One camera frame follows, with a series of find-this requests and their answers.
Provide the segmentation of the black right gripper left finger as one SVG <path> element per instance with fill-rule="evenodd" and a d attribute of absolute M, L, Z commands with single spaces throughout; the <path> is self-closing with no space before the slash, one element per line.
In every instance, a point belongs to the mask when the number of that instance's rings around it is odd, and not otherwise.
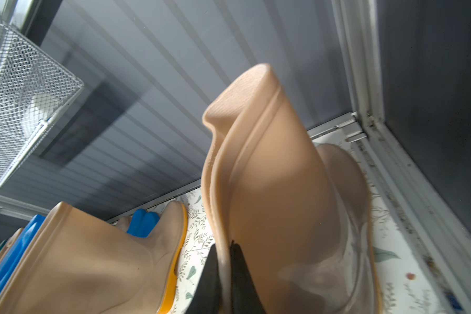
<path fill-rule="evenodd" d="M 217 314 L 221 307 L 221 281 L 218 273 L 217 248 L 213 244 L 186 314 Z"/>

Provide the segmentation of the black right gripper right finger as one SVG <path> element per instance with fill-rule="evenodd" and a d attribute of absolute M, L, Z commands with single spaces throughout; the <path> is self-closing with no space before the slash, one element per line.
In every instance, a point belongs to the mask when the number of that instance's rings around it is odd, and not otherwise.
<path fill-rule="evenodd" d="M 235 314 L 266 313 L 249 273 L 242 249 L 237 243 L 231 243 L 230 258 L 232 312 Z"/>

